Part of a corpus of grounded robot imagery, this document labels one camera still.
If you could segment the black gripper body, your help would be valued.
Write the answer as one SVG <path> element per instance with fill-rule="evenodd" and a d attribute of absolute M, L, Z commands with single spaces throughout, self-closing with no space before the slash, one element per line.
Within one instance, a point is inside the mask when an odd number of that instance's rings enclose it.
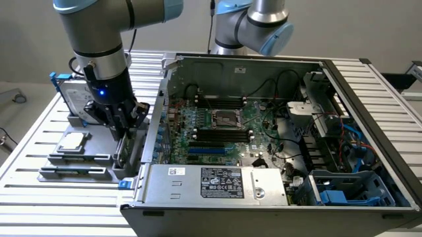
<path fill-rule="evenodd" d="M 128 71 L 124 70 L 111 79 L 97 79 L 92 70 L 85 70 L 84 73 L 92 100 L 112 107 L 121 128 L 125 128 L 124 107 L 129 101 L 136 101 Z"/>

